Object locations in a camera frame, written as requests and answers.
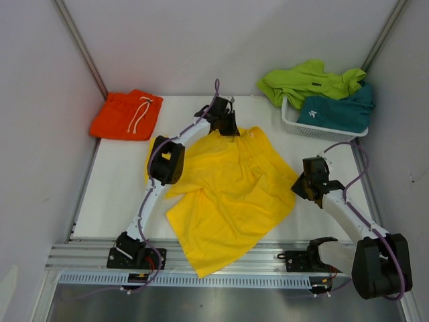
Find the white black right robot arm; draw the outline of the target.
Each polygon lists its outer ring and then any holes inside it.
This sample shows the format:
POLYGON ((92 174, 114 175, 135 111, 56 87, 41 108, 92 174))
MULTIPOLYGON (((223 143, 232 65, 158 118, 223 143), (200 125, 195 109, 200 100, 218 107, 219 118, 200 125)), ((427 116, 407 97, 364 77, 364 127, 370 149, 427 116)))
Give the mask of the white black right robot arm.
POLYGON ((314 271, 336 268, 346 274, 363 299, 400 300, 412 289, 406 238, 400 233, 391 234, 366 218, 348 197, 346 187, 329 179, 324 158, 305 158, 302 165, 303 171, 292 185, 292 192, 329 214, 353 243, 346 246, 335 237, 313 239, 306 251, 307 265, 314 271))

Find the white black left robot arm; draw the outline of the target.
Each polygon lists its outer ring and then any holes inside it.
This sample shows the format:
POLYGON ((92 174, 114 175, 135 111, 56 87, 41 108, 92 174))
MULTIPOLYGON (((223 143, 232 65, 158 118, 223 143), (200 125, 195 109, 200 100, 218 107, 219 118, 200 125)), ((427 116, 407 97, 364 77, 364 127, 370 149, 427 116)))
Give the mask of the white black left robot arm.
POLYGON ((113 248, 128 267, 138 268, 145 262, 145 249, 149 242, 143 229, 170 187, 182 176, 186 148, 213 131, 227 137, 239 135, 234 102, 233 97, 216 95, 177 135, 155 139, 147 163, 148 181, 143 200, 133 221, 117 238, 113 248))

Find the yellow shorts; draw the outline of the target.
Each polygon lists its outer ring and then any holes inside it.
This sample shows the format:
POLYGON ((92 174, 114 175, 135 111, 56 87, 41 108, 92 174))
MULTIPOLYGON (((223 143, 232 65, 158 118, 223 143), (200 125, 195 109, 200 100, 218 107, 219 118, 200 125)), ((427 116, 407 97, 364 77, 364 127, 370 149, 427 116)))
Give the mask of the yellow shorts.
POLYGON ((166 219, 199 278, 237 261, 296 205, 298 175, 257 126, 214 131, 187 148, 180 180, 162 198, 166 219))

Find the orange shorts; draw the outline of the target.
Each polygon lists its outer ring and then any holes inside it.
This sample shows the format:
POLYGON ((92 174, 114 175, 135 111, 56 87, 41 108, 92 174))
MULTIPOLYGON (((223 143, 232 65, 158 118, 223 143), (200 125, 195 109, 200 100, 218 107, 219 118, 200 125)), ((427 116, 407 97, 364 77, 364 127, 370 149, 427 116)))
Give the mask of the orange shorts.
POLYGON ((154 132, 164 99, 138 89, 110 92, 93 119, 89 135, 123 141, 148 141, 154 132))

